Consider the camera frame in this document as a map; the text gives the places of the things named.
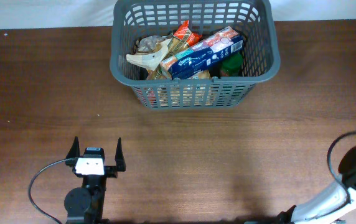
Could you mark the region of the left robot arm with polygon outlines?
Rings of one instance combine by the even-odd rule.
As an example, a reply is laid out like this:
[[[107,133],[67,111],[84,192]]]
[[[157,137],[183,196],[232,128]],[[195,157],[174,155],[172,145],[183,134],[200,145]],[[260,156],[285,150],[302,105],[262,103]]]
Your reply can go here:
[[[126,170],[121,139],[118,139],[114,166],[105,165],[105,152],[101,147],[88,147],[80,154],[77,137],[66,156],[65,165],[82,179],[82,186],[69,191],[64,199],[67,211],[67,223],[101,224],[110,223],[103,218],[106,193],[106,181],[116,179],[120,172]]]

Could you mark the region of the brown snack bag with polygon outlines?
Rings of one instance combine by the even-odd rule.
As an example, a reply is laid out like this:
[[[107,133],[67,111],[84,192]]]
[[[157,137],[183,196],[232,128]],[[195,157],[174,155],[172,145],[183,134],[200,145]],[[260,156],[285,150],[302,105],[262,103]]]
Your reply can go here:
[[[164,75],[157,74],[154,71],[148,70],[148,77],[146,80],[165,80],[166,77]],[[198,79],[211,79],[210,73],[208,70],[204,70],[202,72],[198,72],[195,75],[192,75],[188,78],[189,80],[198,80]],[[167,91],[165,86],[157,88],[157,95],[160,100],[160,104],[162,107],[167,107],[169,96],[171,97],[171,105],[173,107],[179,106],[182,103],[182,106],[189,106],[192,97],[195,98],[195,105],[200,105],[200,100],[205,95],[205,85],[186,85],[182,90],[182,100],[180,100],[180,89],[178,86],[171,87],[170,92]],[[146,89],[147,96],[149,98],[149,102],[152,105],[156,104],[156,96],[154,94],[154,90],[151,88]]]

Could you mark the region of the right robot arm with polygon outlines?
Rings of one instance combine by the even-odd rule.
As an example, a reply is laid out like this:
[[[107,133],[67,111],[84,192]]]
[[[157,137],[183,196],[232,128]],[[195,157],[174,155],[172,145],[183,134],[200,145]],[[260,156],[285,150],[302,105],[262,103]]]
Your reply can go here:
[[[334,181],[306,203],[281,212],[273,223],[344,223],[340,218],[356,209],[356,146],[342,158],[338,172],[332,167],[331,155],[339,141],[351,136],[356,131],[340,135],[327,150],[327,167]]]

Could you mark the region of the Kleenex tissue multipack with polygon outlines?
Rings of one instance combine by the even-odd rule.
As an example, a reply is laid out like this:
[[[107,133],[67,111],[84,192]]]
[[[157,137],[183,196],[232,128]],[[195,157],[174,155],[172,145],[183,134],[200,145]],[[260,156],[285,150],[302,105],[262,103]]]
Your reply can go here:
[[[188,79],[198,72],[229,58],[243,48],[244,39],[230,26],[163,60],[159,65],[171,74],[171,80]]]

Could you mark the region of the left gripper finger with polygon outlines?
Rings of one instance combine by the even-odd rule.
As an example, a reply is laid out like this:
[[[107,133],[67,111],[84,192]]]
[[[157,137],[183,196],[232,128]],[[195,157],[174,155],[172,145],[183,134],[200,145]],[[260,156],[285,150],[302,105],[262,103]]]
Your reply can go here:
[[[75,136],[75,138],[73,140],[73,144],[72,144],[68,154],[66,155],[65,165],[66,166],[75,166],[79,157],[80,157],[80,145],[79,145],[78,137]]]
[[[126,171],[126,162],[123,155],[121,138],[118,139],[116,152],[115,152],[115,162],[116,162],[116,170],[118,172]]]

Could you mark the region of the small brown paper packet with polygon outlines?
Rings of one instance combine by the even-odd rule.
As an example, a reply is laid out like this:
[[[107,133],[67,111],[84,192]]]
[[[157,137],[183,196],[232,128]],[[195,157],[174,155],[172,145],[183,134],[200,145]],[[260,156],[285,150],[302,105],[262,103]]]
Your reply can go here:
[[[126,55],[126,60],[133,65],[154,71],[167,55],[171,40],[171,36],[145,37],[137,42],[134,54]]]

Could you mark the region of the green lid jar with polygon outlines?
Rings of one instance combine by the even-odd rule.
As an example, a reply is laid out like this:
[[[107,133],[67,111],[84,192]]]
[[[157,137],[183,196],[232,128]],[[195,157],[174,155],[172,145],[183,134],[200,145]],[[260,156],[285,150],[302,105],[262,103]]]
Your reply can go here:
[[[220,68],[221,77],[237,77],[243,64],[241,53],[235,53],[222,62]]]

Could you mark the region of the orange spaghetti packet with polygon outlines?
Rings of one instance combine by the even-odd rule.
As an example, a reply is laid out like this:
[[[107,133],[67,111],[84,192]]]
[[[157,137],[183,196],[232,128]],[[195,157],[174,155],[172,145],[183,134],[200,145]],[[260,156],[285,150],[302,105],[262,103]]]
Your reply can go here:
[[[190,21],[186,20],[172,35],[172,40],[168,44],[167,55],[162,59],[165,60],[173,55],[188,49],[193,46],[202,38],[202,34],[193,33],[189,29]],[[148,70],[148,77],[146,80],[160,80],[160,79],[171,79],[171,74],[167,72],[167,69],[162,68],[160,65],[157,66],[155,71]]]

